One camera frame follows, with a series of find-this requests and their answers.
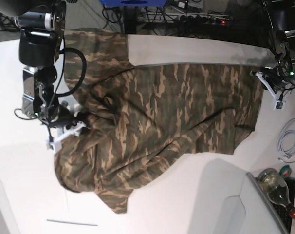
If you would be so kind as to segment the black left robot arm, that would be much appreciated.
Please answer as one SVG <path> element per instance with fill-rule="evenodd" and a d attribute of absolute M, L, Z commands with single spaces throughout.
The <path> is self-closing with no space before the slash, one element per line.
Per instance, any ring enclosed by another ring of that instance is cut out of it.
<path fill-rule="evenodd" d="M 252 72 L 273 97 L 274 108 L 284 105 L 284 93 L 295 89 L 295 0 L 257 0 L 267 26 L 269 49 L 276 66 Z"/>

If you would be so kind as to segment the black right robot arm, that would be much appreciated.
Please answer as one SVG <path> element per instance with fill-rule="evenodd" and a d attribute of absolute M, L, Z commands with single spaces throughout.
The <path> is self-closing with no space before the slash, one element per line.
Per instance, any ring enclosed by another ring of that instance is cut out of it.
<path fill-rule="evenodd" d="M 50 148 L 86 127 L 58 100 L 79 89 L 87 70 L 83 53 L 65 46 L 66 4 L 64 0 L 43 0 L 15 17 L 15 23 L 21 29 L 19 60 L 25 66 L 21 111 L 27 116 L 26 120 L 38 119 L 47 127 Z M 55 82 L 60 83 L 62 77 L 57 74 L 55 63 L 60 55 L 67 53 L 81 59 L 82 71 L 74 88 L 58 93 L 59 84 Z"/>

